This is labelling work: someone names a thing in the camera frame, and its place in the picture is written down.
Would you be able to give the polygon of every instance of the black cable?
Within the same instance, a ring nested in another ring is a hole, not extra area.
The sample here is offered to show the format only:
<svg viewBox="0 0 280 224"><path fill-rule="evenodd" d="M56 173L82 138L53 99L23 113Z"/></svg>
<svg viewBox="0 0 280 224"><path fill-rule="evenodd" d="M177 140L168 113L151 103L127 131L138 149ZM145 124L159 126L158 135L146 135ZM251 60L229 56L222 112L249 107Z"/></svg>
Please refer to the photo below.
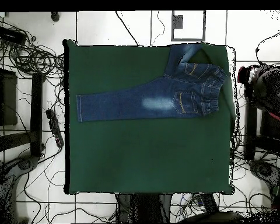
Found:
<svg viewBox="0 0 280 224"><path fill-rule="evenodd" d="M265 206L260 206L261 210L265 213L268 213L268 209Z"/></svg>
<svg viewBox="0 0 280 224"><path fill-rule="evenodd" d="M117 11L115 11L117 17L121 20L122 24L124 25L125 29L128 31L129 35L133 38L133 40L135 41L136 45L139 46L139 44L137 43L136 39L133 37L133 35L131 34L131 32L128 30L127 26L124 24L124 21L122 20L122 18L120 18L120 16L118 15Z"/></svg>
<svg viewBox="0 0 280 224"><path fill-rule="evenodd" d="M255 194L253 194L253 195L249 198L249 201L248 201L249 208L250 208L250 213L251 213L251 214L253 214L252 209L251 209L251 199L252 199L253 197L257 196L257 195L262 195L262 196L268 198L268 199L271 201L271 198L270 198L269 196L263 194L263 193L255 193Z"/></svg>
<svg viewBox="0 0 280 224"><path fill-rule="evenodd" d="M25 152L26 150L30 149L30 147L28 147L27 149L24 149L22 152L19 153L18 158L20 157L20 155Z"/></svg>
<svg viewBox="0 0 280 224"><path fill-rule="evenodd" d="M37 223L35 223L35 224L39 224L45 217L47 217L47 215L48 215L48 212L46 212L46 209L47 209L47 206L48 205L46 205L45 206L45 208L44 208L44 213L45 213L45 215L37 222Z"/></svg>
<svg viewBox="0 0 280 224"><path fill-rule="evenodd" d="M33 224L33 222L34 222L34 220L36 219L37 215L40 213L41 205L40 205L40 203L39 203L38 201L36 201L36 200L35 200L34 198L32 198L31 196L29 196L28 193L26 192L26 186L27 186L27 183L28 183L28 181L29 181L29 177L30 177L30 173L28 173L28 177L27 177L26 183L25 183L25 185L24 185L24 192L25 192L25 194L26 194L26 196L27 196L28 198L30 198L32 201L38 203L38 205L39 205L39 207L40 207L40 209L38 210L38 212L36 213L35 217L33 218L32 222L31 222L31 224Z"/></svg>
<svg viewBox="0 0 280 224"><path fill-rule="evenodd" d="M221 209L220 211L223 211L224 209L229 209L230 211L232 211L231 209L230 209L230 207L232 206L232 205L234 205L234 204L238 204L238 203L240 203L240 202L245 202L245 201L237 201L237 202L234 202L233 204L230 204L230 205L228 205L228 206L226 206L226 207L222 207L223 209Z"/></svg>
<svg viewBox="0 0 280 224"><path fill-rule="evenodd" d="M238 190L239 190L239 191L244 195L244 197L245 197L245 200L246 200L246 209L247 209L247 212L248 212L248 205L247 205L248 199L247 199L245 193L243 193L240 189L238 189Z"/></svg>
<svg viewBox="0 0 280 224"><path fill-rule="evenodd" d="M223 198L223 203L226 205L226 208L229 209L230 211L232 211L226 204L225 200L224 200L224 195L222 195L222 198Z"/></svg>
<svg viewBox="0 0 280 224"><path fill-rule="evenodd" d="M162 206L163 214L164 214L164 217L165 217L166 222L167 222L167 223L170 223L170 219L168 219L168 217L166 216L166 211L165 211L165 209L164 209L164 205L163 205L163 203L161 202L161 200L160 200L160 204L161 204L161 206Z"/></svg>
<svg viewBox="0 0 280 224"><path fill-rule="evenodd" d="M240 177L240 178L233 178L233 180L240 180L240 179L244 178L244 177L246 176L246 174L247 174L247 170L245 169L245 174L244 174L243 177Z"/></svg>
<svg viewBox="0 0 280 224"><path fill-rule="evenodd" d="M52 176L52 178L51 178L50 180L49 180L48 177L46 176L47 179L48 179L48 181L50 182L50 183L49 183L49 186L48 186L48 204L47 204L47 206L49 207L49 209L48 209L48 214L47 214L47 215L48 215L48 218L47 218L48 223L50 222L50 221L49 221L49 218L50 218L50 215L49 215L49 214L50 214L50 213L49 213L49 210L50 210L50 204L49 204L49 190L50 190L50 185L51 185L51 184L55 185L54 183L52 183L52 179L54 178L54 176L55 176L57 173L60 173L60 172L64 172L64 173L65 173L65 171L57 171L56 173L54 173L54 175Z"/></svg>
<svg viewBox="0 0 280 224"><path fill-rule="evenodd" d="M105 218L105 217L98 217L98 216L96 216L96 215L93 215L93 214L91 214L91 213L88 213L87 211L85 211L85 210L82 209L82 208L76 208L76 209L74 209L74 210L72 210L72 211L69 211L69 212L66 212L66 213L59 213L59 214L54 215L53 218L52 218L52 220L50 221L50 224L52 224L52 221L54 220L54 218L55 218L56 216L67 215L67 214L73 213L73 212L75 212L75 211L77 211L77 210L83 211L83 212L86 213L87 215L99 219L101 222L110 223L110 222L108 222L107 218Z"/></svg>
<svg viewBox="0 0 280 224"><path fill-rule="evenodd" d="M50 138L53 138L53 136L52 136L52 137L49 137L49 138L47 139L47 141L46 141L46 143L45 143L45 146L47 145L47 142L48 142L48 140L49 140ZM60 152L61 152L61 149L59 149L59 150L57 151L56 154L54 154L54 155L52 155L52 156L50 156L50 157L48 157L48 158L42 160L41 162L38 162L38 164L44 162L45 160L48 160L48 159L52 158L53 156L58 155ZM33 182L35 182L42 174L43 174L43 172L42 172L41 174L39 174L26 188L28 188ZM18 195L16 196L16 198L17 198L22 192L24 192L24 190L21 191L20 193L18 193Z"/></svg>
<svg viewBox="0 0 280 224"><path fill-rule="evenodd" d="M47 178L47 180L50 182L50 183L49 183L49 187L50 187L50 184L53 184L54 186L64 186L64 185L56 185L56 184L52 183L51 181L52 181L53 178L52 178L51 180L49 180L49 178L48 178L48 176L47 176L47 174L46 174L46 169L47 169L47 168L44 168L43 173L44 173L45 177Z"/></svg>
<svg viewBox="0 0 280 224"><path fill-rule="evenodd" d="M155 38L155 40L153 41L153 43L152 43L152 46L153 46L153 44L156 42L156 39L159 37L159 36L161 36L161 35L164 35L164 32L165 32L165 30L166 30L166 28L165 28L165 25L164 25L164 23L160 20L160 18L159 18L159 10L157 11L157 18L159 19L159 21L160 21L160 23L163 25L163 27L164 27L164 30L163 30L163 33L160 33L158 36L156 36L156 38Z"/></svg>
<svg viewBox="0 0 280 224"><path fill-rule="evenodd" d="M29 32L26 32L26 31L23 31L21 29L18 29L17 27L15 26L12 26L12 28L10 29L13 29L13 30L16 30L18 32L21 32L21 33L24 33L24 34L28 34ZM27 35L27 39L26 41L28 42L28 45L16 45L16 44L12 44L12 43L9 43L7 41L3 41L1 40L0 41L0 50L2 51L3 53L3 56L1 58L1 61L3 61L3 57L6 55L8 55L12 65L8 65L8 67L13 70L13 68L17 69L19 75L22 77L20 79L31 79L32 77L27 77L27 76L24 76L24 74L27 74L27 75L32 75L33 73L38 73L38 72L41 72L45 75L47 81L49 82L49 84L51 84L52 86L55 87L55 95L56 95L56 104L58 104L58 102L64 106L64 103L61 101L60 99L60 94L63 90L63 88L61 88L61 83L62 81L64 80L64 73L63 73L63 70L64 70L64 55L63 54L60 54L59 56L56 55L56 53L54 52L54 50L48 48L48 47L45 47L43 45L39 45L39 46L35 46L32 44L32 42L30 41L28 35ZM54 78L54 79L60 79L60 83L58 83L57 85L54 85L53 83L50 82L49 78ZM59 86L59 91L58 91L58 94L56 94L56 88ZM29 95L31 96L31 94L27 94L27 93L23 93L21 90L18 89L18 87L16 87L18 91L20 91L22 94L24 95ZM29 101L23 97L19 100L25 100L28 104ZM23 126L24 126L24 129L26 131L26 133L28 134L27 132L27 129L20 117L20 115L16 112L16 114L19 116ZM57 154L59 154L61 152L62 149L59 149L58 152L56 154L54 154L53 156L50 156L48 158L45 158L43 159L42 161L38 162L41 163L41 162L44 162L48 159L51 159L53 157L53 160L55 158L55 156ZM47 175L46 175L46 169L44 169L44 173L45 173L45 176L46 178L48 179ZM35 199L31 198L27 192L26 192L26 188L28 187L27 186L27 183L28 183L28 180L26 181L26 184L25 184L25 187L24 187L24 192L25 194L31 199L33 200L33 202L36 202L39 204L39 206L41 207L40 203L37 202ZM32 223L34 223L37 215L40 213L40 210L38 211L38 213L36 214L36 216L34 217ZM45 216L48 220L48 217L47 215L49 214L50 212L50 205L47 205L46 208L45 208Z"/></svg>
<svg viewBox="0 0 280 224"><path fill-rule="evenodd" d="M26 98L21 98L21 99L17 99L18 100L25 100L29 105L31 105L31 103L28 102L28 100Z"/></svg>
<svg viewBox="0 0 280 224"><path fill-rule="evenodd" d="M185 199L186 203L185 203L184 205L181 205L181 204L178 205L180 208L179 208L177 214L179 214L179 212L181 212L179 215L175 215L175 214L172 213L171 210L170 210L170 213L171 213L173 216L176 217L175 222L180 221L180 217L181 217L181 216L183 216L184 219L186 219L186 218L188 217L187 209L189 209L189 210L191 211L190 214L189 214L189 216L191 216L192 214L196 215L196 213L195 213L195 212L193 211L193 209L192 209L192 208L194 208L194 207L193 207L194 196L193 196L191 193L190 193L190 195L191 195L191 198L190 198L189 200L186 200L186 199Z"/></svg>
<svg viewBox="0 0 280 224"><path fill-rule="evenodd" d="M268 37L268 38L265 38L264 40L262 40L262 41L258 44L257 48L255 49L256 59L257 59L257 61L259 62L260 65L263 65L263 64L264 64L263 62L261 62L261 61L258 59L258 55L257 55L257 53L259 52L259 46L260 46L260 44L261 44L262 42L264 42L265 40L274 38L274 37L277 36L277 35L280 35L280 32L277 33L277 34L275 34L275 35L273 35L273 36L271 36L271 37Z"/></svg>
<svg viewBox="0 0 280 224"><path fill-rule="evenodd" d="M8 107L9 109L11 109L12 111L14 111L14 112L16 113L16 115L20 118L20 121L21 121L21 123L22 123L22 125L23 125L23 127L24 127L24 130L26 131L26 134L27 134L27 136L28 136L29 142L32 143L31 137L30 137L30 135L29 135L29 133L28 133L28 131L27 131L27 128L26 128L26 126L24 125L23 120L22 120L21 116L18 114L18 112L17 112L15 109L11 108L9 105L4 104L4 106L6 106L6 107Z"/></svg>

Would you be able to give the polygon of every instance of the floor tile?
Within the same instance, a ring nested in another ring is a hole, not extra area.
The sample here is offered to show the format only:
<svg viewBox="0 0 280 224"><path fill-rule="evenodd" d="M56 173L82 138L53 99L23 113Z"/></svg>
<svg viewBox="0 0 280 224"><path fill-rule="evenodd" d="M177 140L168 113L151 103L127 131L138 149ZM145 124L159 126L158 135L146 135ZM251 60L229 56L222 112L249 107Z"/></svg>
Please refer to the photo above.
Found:
<svg viewBox="0 0 280 224"><path fill-rule="evenodd" d="M116 198L114 194L110 193L86 193L80 192L76 195L77 202L104 202L116 204Z"/></svg>
<svg viewBox="0 0 280 224"><path fill-rule="evenodd" d="M236 49L237 60L257 60L258 44L280 32L280 13L276 10L229 10L227 45ZM259 46L261 61L280 61L280 36Z"/></svg>
<svg viewBox="0 0 280 224"><path fill-rule="evenodd" d="M75 222L74 204L50 203L50 206L48 206L47 204L41 203L39 214L37 213L40 207L34 202L17 202L16 207L18 216L20 218L29 218L29 223L32 222L36 215L34 224L71 224Z"/></svg>
<svg viewBox="0 0 280 224"><path fill-rule="evenodd" d="M190 29L192 25L199 25L202 30L202 24L200 17L197 16L197 21L193 21L191 14L195 14L197 11L176 11L176 15L184 15L183 26ZM180 44L180 43L194 43L189 41L171 41L171 26L172 26L172 11L170 10L160 10L158 20L158 12L153 11L153 25L152 25L152 43L155 43L154 46L166 46L169 44ZM226 11L225 10L207 10L206 11L206 29L205 29L205 42L216 45L225 44L225 29L226 29Z"/></svg>
<svg viewBox="0 0 280 224"><path fill-rule="evenodd" d="M76 12L59 12L59 16L59 21L53 22L51 12L11 12L4 21L35 36L35 46L45 45L60 55L64 53L63 39L76 38Z"/></svg>
<svg viewBox="0 0 280 224"><path fill-rule="evenodd" d="M117 13L137 43L140 46L148 46L151 12L143 10ZM136 45L115 11L79 11L77 34L78 43L82 46Z"/></svg>
<svg viewBox="0 0 280 224"><path fill-rule="evenodd" d="M76 208L76 223L102 223L102 221L107 222L108 218L116 210L116 205L76 204Z"/></svg>
<svg viewBox="0 0 280 224"><path fill-rule="evenodd" d="M220 206L225 207L226 205L231 205L231 204L234 204L235 202L238 202L234 206L245 207L246 206L245 200L247 200L247 202L248 202L249 197L252 196L254 193L263 193L263 194L269 195L269 189L268 189L267 185L265 184L264 181L259 180L258 178L256 178L255 176L253 176L251 174L250 166L242 165L242 167L243 167L243 169L247 170L246 175L245 175L244 171L237 172L237 174L241 173L241 175L244 175L244 177L239 180L233 180L233 185L235 186L235 192L232 195L222 195L220 197L221 198ZM255 200L258 200L258 201L254 202L254 204L253 204L254 206L261 206L263 204L261 197L258 197Z"/></svg>
<svg viewBox="0 0 280 224"><path fill-rule="evenodd" d="M183 210L179 206L171 206L170 208L170 222L177 223L184 219Z"/></svg>
<svg viewBox="0 0 280 224"><path fill-rule="evenodd" d="M49 158L55 155L58 151L54 138L50 138L51 134L43 133L43 143L47 141L45 158ZM6 157L17 157L18 152L13 149L5 151ZM62 150L57 156L46 160L44 163L41 162L44 158L41 158L38 166L30 172L29 181L26 186L26 192L29 196L33 197L37 201L55 201L55 202L74 202L75 198L73 195L66 195L64 193L65 183L65 153ZM19 184L17 185L17 200L25 201L29 198L23 191L24 185L27 181L27 174L23 175Z"/></svg>

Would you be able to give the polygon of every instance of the power strip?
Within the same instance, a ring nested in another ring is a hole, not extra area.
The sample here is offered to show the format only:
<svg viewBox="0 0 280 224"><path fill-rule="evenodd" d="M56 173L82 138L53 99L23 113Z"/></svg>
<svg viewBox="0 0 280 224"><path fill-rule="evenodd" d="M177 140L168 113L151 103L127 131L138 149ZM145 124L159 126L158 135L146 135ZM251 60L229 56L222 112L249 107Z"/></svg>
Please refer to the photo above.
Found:
<svg viewBox="0 0 280 224"><path fill-rule="evenodd" d="M47 111L45 111L45 113L47 115L47 118L49 119L49 126L50 126L53 136L55 137L56 145L57 145L57 147L62 148L64 146L64 141L63 141L63 137L61 135L57 117L52 110L47 110Z"/></svg>
<svg viewBox="0 0 280 224"><path fill-rule="evenodd" d="M0 39L11 42L13 44L25 45L27 35L20 33L18 31L5 29L0 27Z"/></svg>

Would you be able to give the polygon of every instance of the orange stitching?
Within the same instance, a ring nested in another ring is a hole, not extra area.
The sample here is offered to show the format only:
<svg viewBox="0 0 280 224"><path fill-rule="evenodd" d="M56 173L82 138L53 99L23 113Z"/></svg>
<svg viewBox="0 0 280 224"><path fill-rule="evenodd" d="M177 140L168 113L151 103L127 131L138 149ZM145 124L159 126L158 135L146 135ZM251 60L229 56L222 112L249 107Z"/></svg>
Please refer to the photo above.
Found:
<svg viewBox="0 0 280 224"><path fill-rule="evenodd" d="M181 101L181 93L180 93L180 106L181 106L183 113L186 113L186 111L184 110L184 107L183 107L183 102Z"/></svg>
<svg viewBox="0 0 280 224"><path fill-rule="evenodd" d="M195 70L196 67L197 67L197 64L194 64L194 68L193 68L192 72L190 73L190 75L193 74L193 72L194 72L194 70Z"/></svg>

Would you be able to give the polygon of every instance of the jeans leg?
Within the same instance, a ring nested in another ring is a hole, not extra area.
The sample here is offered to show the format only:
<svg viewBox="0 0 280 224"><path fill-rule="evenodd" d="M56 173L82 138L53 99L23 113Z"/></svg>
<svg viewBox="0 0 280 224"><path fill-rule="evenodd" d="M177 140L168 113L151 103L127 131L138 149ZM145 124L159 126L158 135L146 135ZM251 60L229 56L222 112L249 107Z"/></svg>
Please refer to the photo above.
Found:
<svg viewBox="0 0 280 224"><path fill-rule="evenodd" d="M130 89L77 95L78 120L196 117L192 86L162 77Z"/></svg>
<svg viewBox="0 0 280 224"><path fill-rule="evenodd" d="M170 76L175 75L180 63L188 62L201 48L202 46L199 44L172 45L165 74Z"/></svg>

